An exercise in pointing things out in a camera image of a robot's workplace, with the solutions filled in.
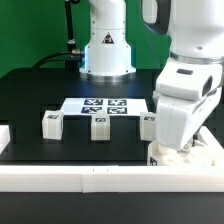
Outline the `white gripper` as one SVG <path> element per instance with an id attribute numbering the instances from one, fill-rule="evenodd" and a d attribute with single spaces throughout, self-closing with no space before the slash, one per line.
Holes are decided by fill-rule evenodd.
<path id="1" fill-rule="evenodd" d="M 156 138 L 180 150 L 218 105 L 222 88 L 220 64 L 167 62 L 156 80 Z"/>

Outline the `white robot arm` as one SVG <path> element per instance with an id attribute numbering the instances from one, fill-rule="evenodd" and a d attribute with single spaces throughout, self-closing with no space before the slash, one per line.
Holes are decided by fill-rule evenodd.
<path id="1" fill-rule="evenodd" d="M 87 0 L 81 76 L 118 81 L 157 68 L 156 140 L 180 150 L 218 105 L 224 84 L 224 0 Z"/>

